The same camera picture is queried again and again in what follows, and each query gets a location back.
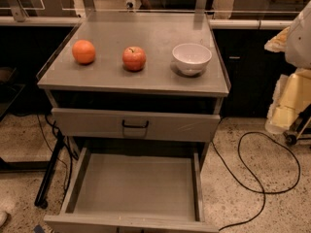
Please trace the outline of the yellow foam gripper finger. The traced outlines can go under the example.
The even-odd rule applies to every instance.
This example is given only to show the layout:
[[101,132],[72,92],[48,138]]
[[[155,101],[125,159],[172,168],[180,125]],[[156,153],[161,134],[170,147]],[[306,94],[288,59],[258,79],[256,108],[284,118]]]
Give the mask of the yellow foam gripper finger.
[[297,69],[289,76],[281,75],[272,95],[265,130],[272,134],[284,133],[310,104],[311,70]]

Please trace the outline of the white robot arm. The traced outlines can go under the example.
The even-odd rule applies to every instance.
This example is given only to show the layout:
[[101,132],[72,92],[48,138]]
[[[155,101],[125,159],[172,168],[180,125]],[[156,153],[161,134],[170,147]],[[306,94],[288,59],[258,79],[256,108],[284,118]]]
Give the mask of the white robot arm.
[[311,104],[311,2],[264,48],[283,51],[286,62],[296,68],[293,74],[280,76],[267,113],[265,129],[272,134],[282,134]]

